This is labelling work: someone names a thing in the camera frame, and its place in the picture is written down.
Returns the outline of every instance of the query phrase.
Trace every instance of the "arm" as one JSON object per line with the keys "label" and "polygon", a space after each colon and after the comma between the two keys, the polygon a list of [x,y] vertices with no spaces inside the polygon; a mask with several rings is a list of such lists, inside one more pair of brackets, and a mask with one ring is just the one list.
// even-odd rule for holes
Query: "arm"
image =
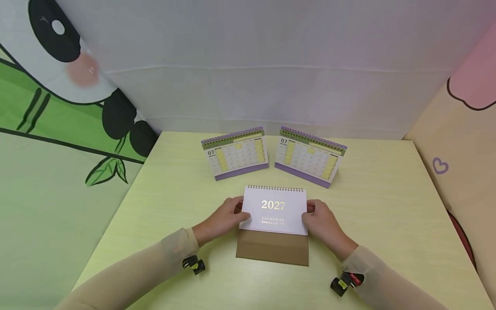
{"label": "arm", "polygon": [[381,310],[447,310],[379,257],[351,240],[339,227],[332,211],[320,200],[307,201],[308,213],[302,215],[310,233],[320,239],[343,263],[343,270],[360,273],[364,282],[355,288],[369,306]]}
{"label": "arm", "polygon": [[205,221],[180,229],[160,242],[99,272],[75,289],[55,310],[121,310],[182,269],[183,259],[227,233],[249,214],[240,212],[242,196],[226,201]]}

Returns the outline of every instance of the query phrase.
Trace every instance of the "brown cardboard base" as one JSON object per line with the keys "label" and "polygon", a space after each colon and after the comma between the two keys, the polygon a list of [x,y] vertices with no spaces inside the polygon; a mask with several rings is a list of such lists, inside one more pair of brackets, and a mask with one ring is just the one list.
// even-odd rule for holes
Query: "brown cardboard base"
{"label": "brown cardboard base", "polygon": [[240,229],[236,257],[308,266],[309,238]]}

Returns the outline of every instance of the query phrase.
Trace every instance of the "purple calendar base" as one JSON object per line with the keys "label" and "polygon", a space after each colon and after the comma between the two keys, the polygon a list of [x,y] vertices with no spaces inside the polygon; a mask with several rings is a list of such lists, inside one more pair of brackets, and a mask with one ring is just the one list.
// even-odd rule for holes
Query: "purple calendar base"
{"label": "purple calendar base", "polygon": [[262,170],[262,169],[266,169],[266,168],[269,168],[269,163],[251,166],[251,167],[246,167],[246,168],[241,168],[239,170],[229,171],[229,172],[226,172],[226,173],[223,173],[221,175],[216,176],[215,180],[219,181],[219,180],[239,176],[239,175],[242,175],[245,173],[250,173],[253,171]]}
{"label": "purple calendar base", "polygon": [[317,185],[320,185],[322,187],[329,188],[329,186],[331,186],[331,183],[329,183],[329,182],[318,179],[316,177],[312,177],[311,175],[308,175],[305,172],[298,171],[298,170],[293,169],[291,167],[284,166],[284,165],[279,164],[279,163],[275,163],[274,167],[276,167],[277,169],[281,169],[282,171],[286,171],[287,173],[295,175],[299,178],[302,178],[302,179],[305,179],[305,180],[310,181],[312,183],[315,183]]}

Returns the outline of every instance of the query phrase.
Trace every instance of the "hand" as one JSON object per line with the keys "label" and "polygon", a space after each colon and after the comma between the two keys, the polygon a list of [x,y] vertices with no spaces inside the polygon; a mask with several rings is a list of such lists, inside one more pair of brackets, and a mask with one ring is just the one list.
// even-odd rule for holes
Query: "hand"
{"label": "hand", "polygon": [[302,220],[309,232],[321,240],[340,261],[344,261],[358,247],[341,229],[334,213],[322,201],[307,200],[307,212]]}
{"label": "hand", "polygon": [[218,238],[242,221],[250,218],[250,214],[241,212],[243,196],[227,198],[206,220],[193,227],[193,233],[201,248],[204,244]]}

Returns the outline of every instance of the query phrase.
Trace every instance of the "sheer sleeve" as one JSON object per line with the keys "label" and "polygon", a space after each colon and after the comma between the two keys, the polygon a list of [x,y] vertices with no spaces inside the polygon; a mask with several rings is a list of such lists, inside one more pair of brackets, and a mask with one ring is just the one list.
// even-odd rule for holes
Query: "sheer sleeve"
{"label": "sheer sleeve", "polygon": [[432,296],[422,291],[366,247],[359,246],[344,262],[343,270],[365,276],[355,288],[372,308],[380,310],[447,310]]}
{"label": "sheer sleeve", "polygon": [[55,309],[126,309],[157,285],[179,273],[183,269],[183,260],[197,252],[198,243],[192,229],[180,229],[96,274]]}

